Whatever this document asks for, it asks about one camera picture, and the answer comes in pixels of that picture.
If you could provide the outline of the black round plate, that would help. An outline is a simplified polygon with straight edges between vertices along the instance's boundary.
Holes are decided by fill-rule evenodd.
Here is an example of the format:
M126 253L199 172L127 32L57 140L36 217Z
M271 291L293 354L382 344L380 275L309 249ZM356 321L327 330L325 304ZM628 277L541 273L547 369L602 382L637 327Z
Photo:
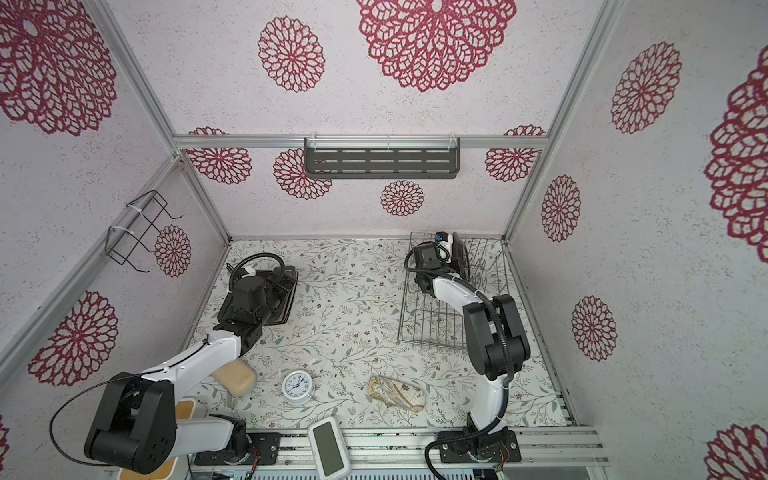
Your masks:
M452 233L450 266L463 280L471 280L468 249L463 238L457 232Z

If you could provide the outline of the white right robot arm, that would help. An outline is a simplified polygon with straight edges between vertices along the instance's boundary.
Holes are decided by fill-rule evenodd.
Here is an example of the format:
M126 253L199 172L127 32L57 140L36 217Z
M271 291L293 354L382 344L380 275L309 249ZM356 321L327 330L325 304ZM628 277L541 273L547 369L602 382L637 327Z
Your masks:
M530 359L530 343L515 300L508 294L493 298L451 268L445 249L434 241L411 249L404 261L422 293L462 315L470 363L482 379L468 414L468 426L437 444L469 443L496 438L506 428L511 382Z

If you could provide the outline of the black plate yellow rim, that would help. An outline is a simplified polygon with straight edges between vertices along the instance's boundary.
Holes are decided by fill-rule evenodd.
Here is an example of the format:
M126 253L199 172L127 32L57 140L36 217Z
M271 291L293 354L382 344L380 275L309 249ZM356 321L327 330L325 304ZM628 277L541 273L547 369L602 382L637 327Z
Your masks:
M294 266L287 266L285 273L278 283L269 292L268 298L277 300L272 315L264 321L266 326L283 325L288 321L298 284L298 271Z

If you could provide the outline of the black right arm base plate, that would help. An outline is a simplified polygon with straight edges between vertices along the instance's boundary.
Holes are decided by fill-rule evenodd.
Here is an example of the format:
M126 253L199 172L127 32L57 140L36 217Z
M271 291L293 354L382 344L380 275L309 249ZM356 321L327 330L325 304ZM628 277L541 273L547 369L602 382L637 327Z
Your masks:
M518 463L522 460L521 450L515 433L509 427L495 431L489 435L469 441L449 442L445 440L467 435L462 431L442 431L437 439L440 460L447 464L464 463Z

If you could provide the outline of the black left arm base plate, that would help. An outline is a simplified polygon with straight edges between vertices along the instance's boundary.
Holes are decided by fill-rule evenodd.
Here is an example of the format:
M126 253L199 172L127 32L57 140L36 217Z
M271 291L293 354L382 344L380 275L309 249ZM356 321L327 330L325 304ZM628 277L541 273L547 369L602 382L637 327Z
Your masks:
M196 466L274 465L282 436L279 433L249 432L239 435L223 450L200 452L193 456Z

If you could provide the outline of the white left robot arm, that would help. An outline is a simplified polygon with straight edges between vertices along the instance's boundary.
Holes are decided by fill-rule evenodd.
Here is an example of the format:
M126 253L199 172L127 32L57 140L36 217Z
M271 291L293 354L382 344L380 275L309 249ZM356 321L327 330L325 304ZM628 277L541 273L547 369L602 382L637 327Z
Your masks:
M295 282L285 279L240 278L200 346L144 372L112 377L86 436L85 456L140 474L195 454L232 464L245 461L252 442L242 420L224 415L179 420L176 406L203 379L247 353L266 324L284 321L295 290Z

